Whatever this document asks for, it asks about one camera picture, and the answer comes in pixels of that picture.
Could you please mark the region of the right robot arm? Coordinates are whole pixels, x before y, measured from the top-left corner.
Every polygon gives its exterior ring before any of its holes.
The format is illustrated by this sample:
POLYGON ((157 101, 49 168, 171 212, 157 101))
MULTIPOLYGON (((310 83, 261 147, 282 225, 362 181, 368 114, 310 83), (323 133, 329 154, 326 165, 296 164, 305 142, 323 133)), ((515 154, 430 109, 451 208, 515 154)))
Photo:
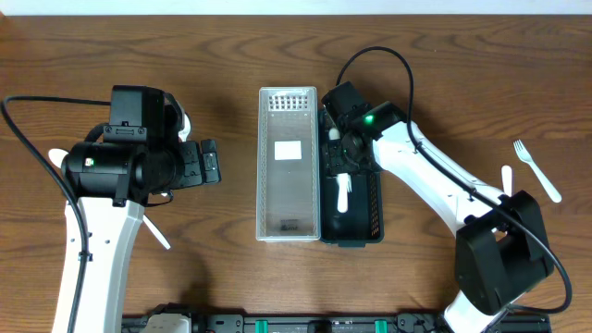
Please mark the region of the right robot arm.
POLYGON ((508 196, 475 178, 395 105, 326 102, 318 120, 325 240, 382 236, 381 172, 411 188, 454 236, 460 291, 435 330, 486 332, 553 273, 537 201, 525 191, 508 196))

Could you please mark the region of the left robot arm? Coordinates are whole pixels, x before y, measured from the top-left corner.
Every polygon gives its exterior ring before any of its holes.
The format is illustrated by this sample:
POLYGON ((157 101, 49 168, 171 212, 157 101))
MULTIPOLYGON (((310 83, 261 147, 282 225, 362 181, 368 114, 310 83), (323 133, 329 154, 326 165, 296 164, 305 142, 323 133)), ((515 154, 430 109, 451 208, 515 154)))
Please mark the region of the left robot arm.
POLYGON ((49 151, 74 193, 65 210, 55 332, 120 331, 130 255, 150 195, 221 180, 215 142, 193 142, 190 132, 172 94, 116 85, 108 123, 70 151, 49 151))

